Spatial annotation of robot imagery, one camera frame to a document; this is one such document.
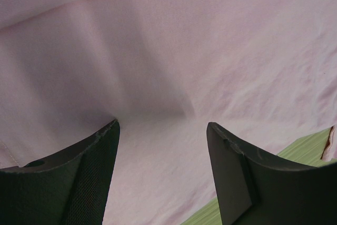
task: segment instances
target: green surface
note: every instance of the green surface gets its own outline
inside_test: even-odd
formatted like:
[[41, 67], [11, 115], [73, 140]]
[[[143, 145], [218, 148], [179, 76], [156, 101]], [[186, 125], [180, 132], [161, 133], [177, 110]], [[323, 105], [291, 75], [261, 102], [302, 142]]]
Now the green surface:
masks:
[[[329, 136], [330, 129], [300, 138], [279, 153], [279, 156], [297, 163], [315, 167], [331, 162], [320, 160]], [[217, 198], [192, 215], [182, 225], [222, 225]]]

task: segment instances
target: pink fabric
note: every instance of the pink fabric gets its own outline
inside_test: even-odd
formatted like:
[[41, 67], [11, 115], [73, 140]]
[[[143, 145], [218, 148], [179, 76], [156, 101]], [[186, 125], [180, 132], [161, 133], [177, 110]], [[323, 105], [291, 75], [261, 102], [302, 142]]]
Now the pink fabric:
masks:
[[208, 121], [273, 153], [337, 124], [337, 0], [0, 6], [1, 166], [118, 118], [104, 224], [180, 224], [211, 200]]

